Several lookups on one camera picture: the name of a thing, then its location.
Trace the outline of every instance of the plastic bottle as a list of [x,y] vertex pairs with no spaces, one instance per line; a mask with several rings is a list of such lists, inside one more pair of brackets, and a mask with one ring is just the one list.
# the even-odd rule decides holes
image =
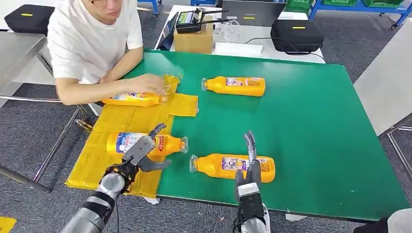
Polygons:
[[[126,153],[146,133],[111,133],[107,139],[108,153]],[[149,155],[166,156],[174,152],[187,153],[189,149],[188,137],[176,138],[170,135],[156,135],[156,147]]]
[[129,106],[143,106],[150,107],[161,102],[166,101],[165,96],[160,96],[155,93],[124,93],[114,96],[112,98],[102,100],[103,103],[113,105],[129,105]]
[[262,96],[265,93],[265,79],[223,76],[214,79],[203,78],[202,90],[211,90],[220,94]]
[[[257,160],[260,162],[262,182],[272,182],[275,178],[275,162],[273,158],[258,156]],[[243,176],[246,177],[248,167],[248,155],[210,154],[200,158],[192,155],[189,162],[190,172],[200,171],[211,177],[226,179],[234,179],[238,169],[241,169]]]

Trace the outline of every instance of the gray carpet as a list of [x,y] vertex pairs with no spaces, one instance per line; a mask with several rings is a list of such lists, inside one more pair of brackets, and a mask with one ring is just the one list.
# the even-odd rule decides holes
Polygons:
[[[187,4],[173,0],[173,4]],[[171,8],[168,0],[160,10]],[[148,3],[140,7],[151,8]],[[146,48],[153,48],[167,14],[154,18],[151,12],[140,11],[143,39]],[[328,63],[345,65],[352,81],[364,71],[396,31],[391,22],[378,14],[319,11],[315,21],[326,35],[323,54]],[[56,97],[53,86],[25,84],[16,96]],[[33,177],[47,156],[74,107],[60,104],[9,101],[0,108],[1,163],[28,177]],[[73,125],[66,140],[52,160],[41,182],[53,188],[50,194],[40,194],[15,181],[0,176],[0,216],[17,219],[13,233],[53,233],[67,223],[91,191],[68,188],[63,184],[81,152],[87,134]],[[412,133],[398,132],[405,154],[412,162]],[[412,203],[412,182],[402,167],[389,141],[382,146],[394,167],[403,189]],[[122,233],[223,233],[230,232],[236,209],[194,202],[162,200],[151,205],[142,198],[120,197],[120,232]],[[274,233],[350,233],[359,223],[308,217],[288,222],[284,214],[271,213]],[[116,232],[116,213],[105,230]]]

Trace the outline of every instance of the green bin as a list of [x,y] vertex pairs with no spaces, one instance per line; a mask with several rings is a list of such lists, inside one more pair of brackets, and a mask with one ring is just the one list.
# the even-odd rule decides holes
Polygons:
[[322,0],[323,5],[354,6],[358,0]]
[[289,0],[287,6],[292,8],[309,9],[313,0]]
[[397,8],[403,0],[362,0],[367,7],[392,7]]
[[309,12],[310,7],[307,8],[303,8],[303,7],[290,7],[290,6],[286,6],[285,7],[285,11],[289,11],[289,12],[297,12],[297,13],[308,13]]

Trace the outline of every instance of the robotic hand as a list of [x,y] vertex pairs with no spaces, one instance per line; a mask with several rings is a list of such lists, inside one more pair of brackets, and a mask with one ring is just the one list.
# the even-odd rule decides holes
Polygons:
[[236,171],[236,198],[239,201],[238,217],[233,222],[242,233],[270,233],[269,212],[260,197],[260,163],[256,159],[255,139],[252,132],[245,133],[249,153],[249,167],[246,179],[242,170]]
[[139,170],[162,170],[170,165],[171,160],[154,163],[147,157],[155,148],[155,136],[165,127],[163,123],[157,125],[123,155],[121,164],[107,168],[96,192],[87,199],[62,233],[101,233],[114,210],[117,197],[130,191],[130,184]]

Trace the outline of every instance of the man's arm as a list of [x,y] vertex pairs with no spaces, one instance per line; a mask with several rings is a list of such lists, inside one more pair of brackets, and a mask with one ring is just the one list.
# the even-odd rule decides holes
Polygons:
[[102,79],[100,83],[109,83],[115,80],[119,80],[135,66],[137,66],[143,59],[143,46],[129,50],[125,55],[120,58],[111,71],[109,71]]
[[153,74],[97,84],[80,84],[78,79],[56,78],[57,95],[64,105],[93,103],[125,92],[161,94],[164,85],[164,80]]
[[78,79],[56,78],[57,95],[64,105],[93,103],[128,92],[130,79],[110,83],[80,84]]

